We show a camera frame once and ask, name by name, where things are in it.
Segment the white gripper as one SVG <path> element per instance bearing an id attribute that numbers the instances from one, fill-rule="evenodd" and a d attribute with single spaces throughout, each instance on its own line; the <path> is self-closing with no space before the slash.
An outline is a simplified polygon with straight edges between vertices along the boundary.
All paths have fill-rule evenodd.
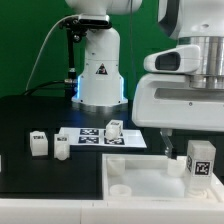
<path id="1" fill-rule="evenodd" d="M 224 90 L 190 88 L 185 75 L 147 74 L 136 88 L 132 121 L 162 128 L 165 155 L 177 159 L 171 129 L 224 132 Z"/>

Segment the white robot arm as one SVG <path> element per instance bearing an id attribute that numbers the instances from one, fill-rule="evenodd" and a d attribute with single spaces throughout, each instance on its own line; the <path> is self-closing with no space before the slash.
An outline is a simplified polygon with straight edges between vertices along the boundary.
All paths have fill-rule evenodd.
<path id="1" fill-rule="evenodd" d="M 75 23 L 87 29 L 84 71 L 72 101 L 84 108 L 125 105 L 119 67 L 119 34 L 111 14 L 138 10 L 143 0 L 65 0 Z M 177 41 L 144 59 L 132 120 L 156 127 L 224 131 L 224 0 L 158 0 L 158 25 Z"/>

